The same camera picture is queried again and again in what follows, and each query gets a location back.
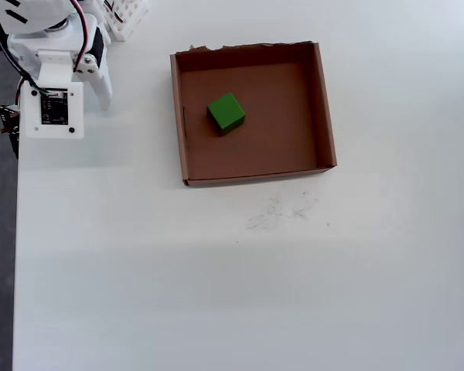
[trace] green block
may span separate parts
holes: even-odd
[[[232,93],[227,93],[208,106],[208,112],[222,135],[230,133],[244,123],[246,114]]]

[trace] white tabletop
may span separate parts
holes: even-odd
[[[186,188],[169,55],[303,40],[339,166]],[[15,371],[464,370],[464,0],[158,0],[108,62],[21,137]]]

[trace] white plastic bracket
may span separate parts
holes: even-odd
[[[44,97],[27,82],[24,83],[21,89],[21,130],[25,130],[26,136],[31,138],[83,138],[83,83],[72,81],[73,64],[70,52],[40,50],[38,57],[42,64],[36,84],[40,88],[58,93],[60,97]],[[67,100],[67,115],[63,117],[62,114],[63,120],[51,121],[45,118],[45,107],[59,102],[62,107],[65,100]]]
[[[110,107],[113,94],[110,74],[108,73],[107,49],[103,50],[100,66],[91,54],[84,54],[76,72],[79,80],[90,83],[100,101],[101,109],[106,111]]]

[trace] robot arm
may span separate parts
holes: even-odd
[[[0,26],[9,34],[0,45],[29,81],[20,90],[26,135],[83,137],[83,82],[102,109],[111,102],[107,28],[124,41],[147,10],[147,0],[0,0]]]

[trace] cardboard box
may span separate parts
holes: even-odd
[[[313,174],[337,165],[317,43],[200,47],[170,58],[186,185]],[[229,92],[246,120],[221,137],[206,107]]]

